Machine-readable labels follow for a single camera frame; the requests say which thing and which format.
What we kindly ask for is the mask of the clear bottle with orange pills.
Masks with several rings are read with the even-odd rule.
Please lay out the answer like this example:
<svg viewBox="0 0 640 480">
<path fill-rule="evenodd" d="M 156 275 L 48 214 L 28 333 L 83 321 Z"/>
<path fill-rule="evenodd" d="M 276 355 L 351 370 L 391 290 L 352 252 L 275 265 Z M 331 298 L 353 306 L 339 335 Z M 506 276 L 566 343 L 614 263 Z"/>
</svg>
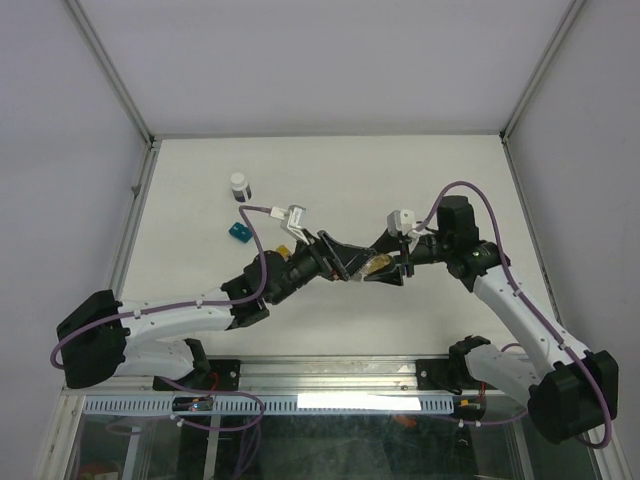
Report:
<svg viewBox="0 0 640 480">
<path fill-rule="evenodd" d="M 393 258 L 388 254 L 378 254 L 366 262 L 360 269 L 359 274 L 362 277 L 372 275 L 373 273 L 386 268 L 393 262 Z"/>
</svg>

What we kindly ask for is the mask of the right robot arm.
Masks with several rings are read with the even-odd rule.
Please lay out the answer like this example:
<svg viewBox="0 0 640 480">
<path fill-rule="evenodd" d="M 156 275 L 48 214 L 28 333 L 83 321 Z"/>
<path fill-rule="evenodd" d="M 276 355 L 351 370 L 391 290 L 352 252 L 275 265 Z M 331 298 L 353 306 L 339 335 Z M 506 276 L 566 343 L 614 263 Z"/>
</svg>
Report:
<svg viewBox="0 0 640 480">
<path fill-rule="evenodd" d="M 527 356 L 519 360 L 484 338 L 469 336 L 450 348 L 450 381 L 459 387 L 484 382 L 501 390 L 553 444 L 603 427 L 594 446 L 607 446 L 617 416 L 615 359 L 606 351 L 592 352 L 545 315 L 515 277 L 499 241 L 481 238 L 467 197 L 443 197 L 434 214 L 437 227 L 429 230 L 411 210 L 390 213 L 373 248 L 393 260 L 367 280 L 400 285 L 419 265 L 445 264 L 499 318 Z"/>
</svg>

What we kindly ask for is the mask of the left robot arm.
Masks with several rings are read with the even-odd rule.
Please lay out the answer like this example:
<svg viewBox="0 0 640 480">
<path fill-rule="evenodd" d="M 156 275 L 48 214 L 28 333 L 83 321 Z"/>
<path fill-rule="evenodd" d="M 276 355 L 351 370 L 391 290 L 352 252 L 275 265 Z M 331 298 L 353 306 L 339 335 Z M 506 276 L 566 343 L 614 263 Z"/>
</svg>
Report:
<svg viewBox="0 0 640 480">
<path fill-rule="evenodd" d="M 127 376 L 201 387 L 210 366 L 193 333 L 248 328 L 316 278 L 351 280 L 375 254 L 321 231 L 297 242 L 288 257 L 260 251 L 239 276 L 192 298 L 122 301 L 110 289 L 96 291 L 57 326 L 51 363 L 70 389 Z"/>
</svg>

